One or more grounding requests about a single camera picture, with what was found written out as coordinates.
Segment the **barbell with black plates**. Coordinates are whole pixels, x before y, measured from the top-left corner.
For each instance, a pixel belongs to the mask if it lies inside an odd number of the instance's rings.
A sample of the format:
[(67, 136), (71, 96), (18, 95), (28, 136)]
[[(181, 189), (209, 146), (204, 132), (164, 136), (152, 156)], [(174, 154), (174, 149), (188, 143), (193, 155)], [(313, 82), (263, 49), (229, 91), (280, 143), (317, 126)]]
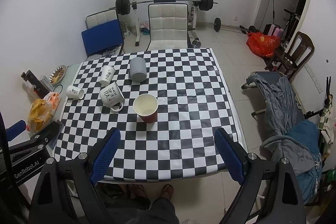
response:
[(120, 15), (130, 14), (130, 9), (137, 7), (141, 4), (147, 3), (179, 3), (179, 2), (190, 2), (194, 6), (198, 7), (201, 11), (210, 11), (214, 5), (218, 2), (214, 0), (148, 0), (148, 1), (133, 1), (130, 0), (116, 0), (114, 7), (110, 9), (116, 9), (117, 13)]

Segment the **white chair with blue cushion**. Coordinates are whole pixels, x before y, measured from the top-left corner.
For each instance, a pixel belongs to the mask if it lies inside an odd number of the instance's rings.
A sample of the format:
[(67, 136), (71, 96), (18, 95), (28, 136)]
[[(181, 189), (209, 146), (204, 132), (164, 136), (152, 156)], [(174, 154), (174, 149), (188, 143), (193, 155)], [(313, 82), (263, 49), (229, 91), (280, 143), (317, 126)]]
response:
[(115, 8), (96, 12), (85, 19), (86, 30), (81, 33), (87, 57), (113, 51), (123, 53), (124, 38)]

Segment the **white padded chair centre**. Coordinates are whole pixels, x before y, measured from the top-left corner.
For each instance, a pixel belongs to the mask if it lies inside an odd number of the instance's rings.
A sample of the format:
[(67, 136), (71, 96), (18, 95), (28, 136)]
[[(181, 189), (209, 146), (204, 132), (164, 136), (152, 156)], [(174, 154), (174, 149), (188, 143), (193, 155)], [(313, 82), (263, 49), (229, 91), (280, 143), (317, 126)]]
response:
[(188, 5), (152, 3), (148, 5), (150, 42), (147, 51), (188, 47)]

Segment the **dark bottle on side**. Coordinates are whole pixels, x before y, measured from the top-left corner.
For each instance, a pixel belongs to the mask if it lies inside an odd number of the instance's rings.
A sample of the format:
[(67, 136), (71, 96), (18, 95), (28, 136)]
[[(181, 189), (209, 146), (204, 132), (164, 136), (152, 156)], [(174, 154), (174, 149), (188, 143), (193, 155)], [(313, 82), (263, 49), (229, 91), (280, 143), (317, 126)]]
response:
[(33, 87), (33, 92), (41, 99), (45, 98), (53, 88), (49, 88), (43, 81), (39, 80), (32, 71), (28, 70), (21, 74), (22, 79), (25, 82), (29, 82), (30, 85)]

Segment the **white cup upper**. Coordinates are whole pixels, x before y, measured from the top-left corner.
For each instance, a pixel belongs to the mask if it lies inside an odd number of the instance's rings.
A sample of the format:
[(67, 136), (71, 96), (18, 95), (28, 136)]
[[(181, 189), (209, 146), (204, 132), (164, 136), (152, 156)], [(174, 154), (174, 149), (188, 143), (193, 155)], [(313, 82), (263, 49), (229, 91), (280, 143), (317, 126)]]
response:
[(101, 86), (108, 86), (111, 83), (111, 80), (115, 74), (116, 70), (110, 65), (104, 65), (102, 67), (100, 84)]

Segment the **grey ceramic mug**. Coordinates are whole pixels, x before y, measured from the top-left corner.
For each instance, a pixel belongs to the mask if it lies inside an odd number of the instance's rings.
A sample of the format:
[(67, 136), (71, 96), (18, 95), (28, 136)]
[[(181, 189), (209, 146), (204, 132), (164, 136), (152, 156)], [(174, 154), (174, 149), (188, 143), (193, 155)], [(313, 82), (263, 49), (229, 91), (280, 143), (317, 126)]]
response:
[(141, 57), (135, 57), (129, 62), (129, 75), (133, 82), (141, 83), (147, 78), (146, 61)]

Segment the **red plastic bag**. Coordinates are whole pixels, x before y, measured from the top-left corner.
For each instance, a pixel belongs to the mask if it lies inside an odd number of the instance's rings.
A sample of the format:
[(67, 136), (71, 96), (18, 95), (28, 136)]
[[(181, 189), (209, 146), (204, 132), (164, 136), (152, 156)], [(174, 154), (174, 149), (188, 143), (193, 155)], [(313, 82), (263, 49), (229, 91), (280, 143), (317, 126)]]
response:
[(278, 36), (268, 36), (261, 32), (250, 32), (247, 35), (247, 46), (252, 53), (259, 57), (272, 57), (275, 49), (281, 42), (281, 39)]

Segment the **dark wooden chair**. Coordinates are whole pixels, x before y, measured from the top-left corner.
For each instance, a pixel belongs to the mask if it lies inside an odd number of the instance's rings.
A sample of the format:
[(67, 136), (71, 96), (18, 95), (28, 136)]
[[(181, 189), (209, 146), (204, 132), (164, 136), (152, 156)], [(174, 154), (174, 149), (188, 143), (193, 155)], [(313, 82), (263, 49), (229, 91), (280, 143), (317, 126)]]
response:
[(315, 50), (312, 39), (303, 32), (298, 31), (286, 52), (282, 46), (274, 50), (273, 56), (267, 62), (265, 69), (269, 71), (280, 71), (291, 80), (297, 72), (306, 64)]

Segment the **small white cup left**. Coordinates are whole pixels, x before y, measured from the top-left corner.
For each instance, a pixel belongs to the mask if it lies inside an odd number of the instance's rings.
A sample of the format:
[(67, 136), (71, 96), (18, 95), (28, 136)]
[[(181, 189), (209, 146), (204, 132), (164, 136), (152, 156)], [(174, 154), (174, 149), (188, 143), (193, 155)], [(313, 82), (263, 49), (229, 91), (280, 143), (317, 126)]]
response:
[(85, 93), (83, 89), (69, 85), (66, 90), (66, 96), (70, 99), (82, 100), (85, 96)]

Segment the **red ribbed paper cup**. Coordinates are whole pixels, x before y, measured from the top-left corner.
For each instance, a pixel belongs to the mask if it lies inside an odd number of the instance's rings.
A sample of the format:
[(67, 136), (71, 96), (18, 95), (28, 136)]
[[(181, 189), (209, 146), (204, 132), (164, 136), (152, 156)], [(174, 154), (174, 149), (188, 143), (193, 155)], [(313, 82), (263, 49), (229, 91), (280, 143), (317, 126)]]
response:
[(157, 120), (158, 100), (151, 94), (141, 94), (134, 100), (133, 109), (145, 123), (154, 123)]

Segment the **yellow orange snack bag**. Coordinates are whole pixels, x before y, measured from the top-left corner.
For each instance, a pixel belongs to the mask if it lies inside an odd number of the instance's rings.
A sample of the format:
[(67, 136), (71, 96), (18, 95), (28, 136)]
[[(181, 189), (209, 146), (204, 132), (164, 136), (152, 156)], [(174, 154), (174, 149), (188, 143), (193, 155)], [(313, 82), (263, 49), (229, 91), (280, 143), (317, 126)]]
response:
[(60, 102), (60, 94), (49, 92), (43, 99), (36, 99), (30, 108), (26, 130), (37, 133), (52, 120)]

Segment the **white mug with tea text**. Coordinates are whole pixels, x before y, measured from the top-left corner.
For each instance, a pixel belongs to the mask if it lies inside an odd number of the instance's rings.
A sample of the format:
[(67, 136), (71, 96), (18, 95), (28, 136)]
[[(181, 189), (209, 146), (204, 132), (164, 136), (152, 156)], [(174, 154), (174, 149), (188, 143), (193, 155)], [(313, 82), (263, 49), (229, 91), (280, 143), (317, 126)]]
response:
[(100, 98), (103, 105), (114, 113), (119, 113), (124, 107), (125, 97), (116, 82), (101, 89)]

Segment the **patterned plate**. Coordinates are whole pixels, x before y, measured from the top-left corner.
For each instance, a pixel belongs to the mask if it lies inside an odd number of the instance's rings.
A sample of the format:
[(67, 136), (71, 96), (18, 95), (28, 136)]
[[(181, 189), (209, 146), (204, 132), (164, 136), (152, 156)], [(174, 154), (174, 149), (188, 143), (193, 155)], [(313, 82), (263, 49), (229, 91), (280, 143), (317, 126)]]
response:
[(67, 66), (65, 65), (60, 65), (58, 66), (49, 76), (49, 82), (53, 85), (56, 86), (58, 83), (60, 83), (66, 73)]

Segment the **black white checkered tablecloth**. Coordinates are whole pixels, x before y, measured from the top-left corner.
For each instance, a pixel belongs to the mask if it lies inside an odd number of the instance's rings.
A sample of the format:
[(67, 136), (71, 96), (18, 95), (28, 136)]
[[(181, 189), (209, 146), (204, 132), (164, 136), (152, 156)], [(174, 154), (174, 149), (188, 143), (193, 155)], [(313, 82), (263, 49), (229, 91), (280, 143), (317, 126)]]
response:
[(232, 97), (210, 48), (154, 50), (84, 61), (73, 77), (54, 156), (71, 160), (116, 128), (105, 178), (168, 181), (224, 169), (215, 131), (242, 142)]

